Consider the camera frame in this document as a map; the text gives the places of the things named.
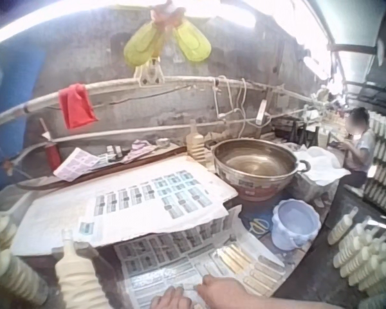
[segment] rack of bottles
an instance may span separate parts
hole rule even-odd
[[[386,117],[370,112],[370,127],[376,134],[374,162],[376,173],[366,183],[364,198],[386,211]]]

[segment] ceiling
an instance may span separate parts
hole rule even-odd
[[[386,0],[309,0],[331,37],[347,101],[386,113]],[[376,43],[385,45],[381,66]]]

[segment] floor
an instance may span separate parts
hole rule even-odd
[[[337,245],[330,247],[327,243],[329,231],[355,206],[359,208],[355,221],[362,221],[370,215],[372,219],[386,224],[386,219],[381,217],[379,211],[345,190],[340,203],[332,205],[311,250],[274,297],[321,301],[346,309],[356,308],[360,300],[366,298],[357,287],[350,287],[347,280],[340,277],[339,271],[332,265],[333,256],[338,252]]]

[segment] person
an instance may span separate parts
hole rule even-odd
[[[338,148],[347,151],[344,167],[350,175],[344,176],[343,184],[360,188],[365,184],[367,172],[372,166],[376,135],[369,128],[369,114],[365,108],[355,108],[346,120],[346,131],[353,136],[360,136],[358,140],[345,140],[338,144]]]
[[[248,293],[236,279],[211,275],[205,275],[196,290],[210,309],[340,309],[325,303],[258,297]],[[191,309],[192,301],[183,296],[182,288],[170,287],[152,300],[150,308]]]

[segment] concrete wall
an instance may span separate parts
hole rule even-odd
[[[133,69],[128,67],[123,58],[123,47],[132,34],[149,20],[146,11],[100,9],[62,17],[36,26],[12,38],[18,44],[30,44],[46,52],[46,62],[33,92],[40,97],[72,83],[89,84],[103,80],[129,78]],[[185,60],[174,41],[169,41],[161,55],[161,66],[165,75],[219,76],[254,80],[269,83],[269,76],[277,72],[277,84],[285,83],[286,88],[309,95],[319,87],[314,74],[299,61],[302,48],[289,37],[272,19],[257,15],[255,29],[247,29],[220,18],[196,23],[212,44],[212,54],[204,63],[192,64]],[[273,64],[279,57],[279,68]],[[93,105],[112,102],[128,97],[137,97],[164,91],[159,88],[142,91],[110,93],[92,97]],[[254,117],[265,93],[249,91],[245,108],[249,118]],[[226,112],[228,96],[226,90],[218,94],[221,112]],[[300,108],[303,102],[290,100],[289,109]],[[168,95],[134,100],[115,106],[96,109],[98,122],[79,129],[68,131],[61,112],[46,108],[41,113],[28,119],[24,145],[43,141],[39,118],[43,118],[54,137],[89,133],[95,131],[126,129],[147,126],[186,124],[190,118],[198,122],[214,121],[216,112],[211,87],[203,89],[184,89]],[[237,134],[239,126],[232,129]],[[224,128],[208,128],[222,131]],[[246,132],[254,128],[248,126]],[[129,145],[135,138],[166,136],[183,140],[187,130],[174,130],[144,135],[116,136],[114,139],[86,140],[79,144],[93,153],[105,151],[105,145],[119,141]],[[63,156],[68,155],[71,147],[62,145]],[[23,169],[34,176],[47,173],[44,155],[39,151],[28,157]]]

